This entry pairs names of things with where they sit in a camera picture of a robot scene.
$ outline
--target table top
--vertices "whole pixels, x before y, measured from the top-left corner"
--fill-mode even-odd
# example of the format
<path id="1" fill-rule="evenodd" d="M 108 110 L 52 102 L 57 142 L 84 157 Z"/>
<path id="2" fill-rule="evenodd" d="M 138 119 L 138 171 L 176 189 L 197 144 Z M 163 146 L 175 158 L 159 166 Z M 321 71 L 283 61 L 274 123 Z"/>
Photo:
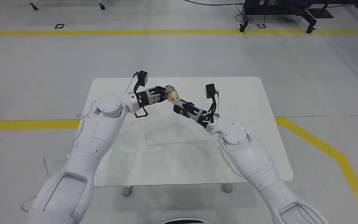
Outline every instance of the table top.
<path id="1" fill-rule="evenodd" d="M 101 96 L 123 94 L 130 80 L 93 80 L 83 113 Z M 181 99 L 208 109 L 211 100 L 205 97 L 205 85 L 209 83 L 220 91 L 217 109 L 220 116 L 227 122 L 244 122 L 272 156 L 282 179 L 292 180 L 293 172 L 259 78 L 148 77 L 147 88 L 172 85 Z M 193 120 L 174 113 L 170 102 L 146 109 L 149 115 L 145 118 L 127 115 L 116 142 L 97 169 L 95 186 L 246 182 L 223 159 L 216 137 L 209 136 Z"/>

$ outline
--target yellow tape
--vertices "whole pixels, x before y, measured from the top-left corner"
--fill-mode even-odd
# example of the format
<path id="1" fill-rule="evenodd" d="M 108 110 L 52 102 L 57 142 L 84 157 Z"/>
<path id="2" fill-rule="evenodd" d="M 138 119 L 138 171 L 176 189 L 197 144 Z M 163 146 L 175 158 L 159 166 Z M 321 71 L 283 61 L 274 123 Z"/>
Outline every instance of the yellow tape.
<path id="1" fill-rule="evenodd" d="M 0 130 L 73 129 L 79 120 L 0 120 Z"/>
<path id="2" fill-rule="evenodd" d="M 289 121 L 287 118 L 276 117 L 275 119 L 277 125 L 281 125 L 287 128 L 288 130 L 300 136 L 307 142 L 319 148 L 322 152 L 334 158 L 340 166 L 348 182 L 348 185 L 351 187 L 356 199 L 358 200 L 358 177 L 355 174 L 351 164 L 349 163 L 349 160 L 342 152 L 333 148 L 326 142 L 323 142 L 322 140 L 307 132 L 306 130 L 302 129 L 301 127 L 297 126 L 295 123 Z"/>
<path id="3" fill-rule="evenodd" d="M 24 30 L 0 31 L 0 36 L 48 36 L 48 35 L 177 35 L 177 34 L 307 34 L 305 30 Z M 358 35 L 358 30 L 314 30 L 312 34 Z"/>
<path id="4" fill-rule="evenodd" d="M 358 200 L 358 177 L 350 165 L 349 160 L 342 152 L 284 117 L 276 117 L 275 119 L 277 125 L 287 128 L 310 144 L 319 148 L 322 152 L 334 158 Z M 76 129 L 78 128 L 78 125 L 79 120 L 2 120 L 0 121 L 0 130 Z"/>

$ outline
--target robotic hand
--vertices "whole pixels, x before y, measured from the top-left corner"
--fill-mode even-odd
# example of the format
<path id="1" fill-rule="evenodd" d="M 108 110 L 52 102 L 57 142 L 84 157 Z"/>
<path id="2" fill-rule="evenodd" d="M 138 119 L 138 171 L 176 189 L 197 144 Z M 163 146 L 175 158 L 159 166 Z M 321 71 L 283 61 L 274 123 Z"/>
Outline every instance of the robotic hand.
<path id="1" fill-rule="evenodd" d="M 220 147 L 258 191 L 270 209 L 275 224 L 328 223 L 320 212 L 287 187 L 269 153 L 243 123 L 228 123 L 215 113 L 215 94 L 218 92 L 214 84 L 206 85 L 206 98 L 213 100 L 208 111 L 181 99 L 172 101 L 173 110 L 193 119 L 210 135 L 217 134 Z"/>
<path id="2" fill-rule="evenodd" d="M 147 116 L 145 106 L 176 96 L 172 86 L 156 86 L 137 92 L 147 83 L 147 72 L 135 74 L 134 92 L 101 97 L 80 123 L 69 160 L 51 176 L 30 210 L 30 224 L 77 224 L 82 220 L 94 191 L 93 177 L 101 159 L 116 140 L 127 113 Z M 145 115 L 136 112 L 143 108 Z"/>

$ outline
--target caster wheel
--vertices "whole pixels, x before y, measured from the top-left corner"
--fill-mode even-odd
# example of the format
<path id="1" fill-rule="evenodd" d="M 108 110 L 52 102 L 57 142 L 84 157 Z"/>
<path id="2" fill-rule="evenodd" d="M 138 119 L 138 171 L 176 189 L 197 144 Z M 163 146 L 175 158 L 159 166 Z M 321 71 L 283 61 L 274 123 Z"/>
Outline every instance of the caster wheel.
<path id="1" fill-rule="evenodd" d="M 309 25 L 307 28 L 307 34 L 310 34 L 314 30 L 313 26 Z"/>

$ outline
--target gray floor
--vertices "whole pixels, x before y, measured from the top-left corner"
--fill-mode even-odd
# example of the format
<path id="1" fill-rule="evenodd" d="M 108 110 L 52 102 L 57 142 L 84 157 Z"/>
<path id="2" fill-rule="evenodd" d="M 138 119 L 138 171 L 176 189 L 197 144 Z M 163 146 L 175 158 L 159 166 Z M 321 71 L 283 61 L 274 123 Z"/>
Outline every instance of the gray floor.
<path id="1" fill-rule="evenodd" d="M 1 30 L 237 29 L 235 6 L 180 0 L 2 1 Z M 318 29 L 358 29 L 358 10 L 334 8 Z M 248 29 L 262 22 L 257 16 Z M 302 29 L 266 17 L 268 29 Z M 257 76 L 275 116 L 286 116 L 343 152 L 358 172 L 358 38 L 356 35 L 0 36 L 0 120 L 74 119 L 97 77 Z M 355 199 L 335 160 L 280 127 L 294 179 L 288 185 L 331 223 L 358 220 Z M 42 157 L 63 158 L 75 130 L 0 131 L 0 222 L 25 223 L 20 204 L 46 180 Z M 49 163 L 50 173 L 61 164 Z M 271 223 L 246 183 L 96 188 L 82 223 L 157 223 L 192 216 L 217 223 Z"/>

